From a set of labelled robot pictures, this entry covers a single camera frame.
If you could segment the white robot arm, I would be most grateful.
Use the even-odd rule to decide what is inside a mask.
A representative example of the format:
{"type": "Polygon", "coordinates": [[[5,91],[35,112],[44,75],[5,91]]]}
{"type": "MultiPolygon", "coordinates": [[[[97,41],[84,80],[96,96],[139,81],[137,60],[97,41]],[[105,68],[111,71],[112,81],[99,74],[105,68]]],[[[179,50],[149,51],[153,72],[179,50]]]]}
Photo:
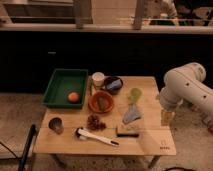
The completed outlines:
{"type": "Polygon", "coordinates": [[[183,100],[196,105],[204,113],[202,121],[207,127],[213,125],[213,89],[203,84],[205,78],[205,68],[196,62],[173,68],[165,73],[165,86],[158,95],[162,106],[162,126],[170,124],[174,110],[183,100]]]}

